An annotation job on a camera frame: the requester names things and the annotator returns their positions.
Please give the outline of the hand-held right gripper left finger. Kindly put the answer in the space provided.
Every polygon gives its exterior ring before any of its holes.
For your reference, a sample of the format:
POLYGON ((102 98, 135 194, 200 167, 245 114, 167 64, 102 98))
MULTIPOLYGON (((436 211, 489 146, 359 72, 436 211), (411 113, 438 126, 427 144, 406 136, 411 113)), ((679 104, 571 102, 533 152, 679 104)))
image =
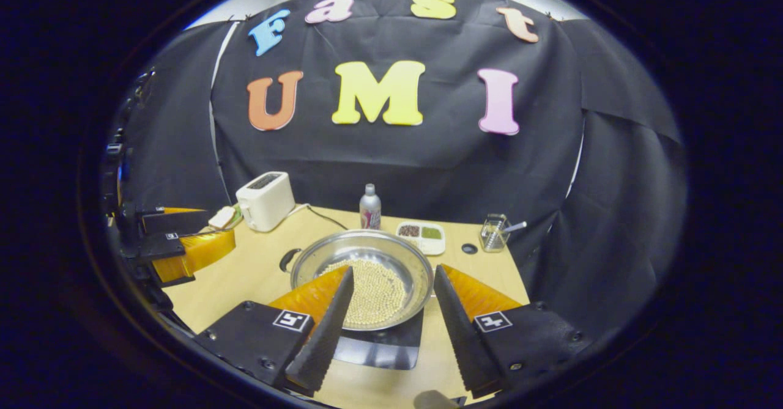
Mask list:
POLYGON ((343 266, 268 305, 243 301, 196 342, 267 386, 312 397, 335 355, 353 292, 354 270, 343 266))

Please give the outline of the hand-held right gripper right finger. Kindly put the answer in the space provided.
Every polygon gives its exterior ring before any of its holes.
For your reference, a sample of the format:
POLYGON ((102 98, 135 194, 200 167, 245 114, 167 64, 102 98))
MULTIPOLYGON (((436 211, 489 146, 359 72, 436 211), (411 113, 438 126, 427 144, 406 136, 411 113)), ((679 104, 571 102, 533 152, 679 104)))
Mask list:
POLYGON ((591 345, 546 303, 523 305, 451 266, 436 268, 434 292, 472 397, 529 392, 564 373, 591 345))

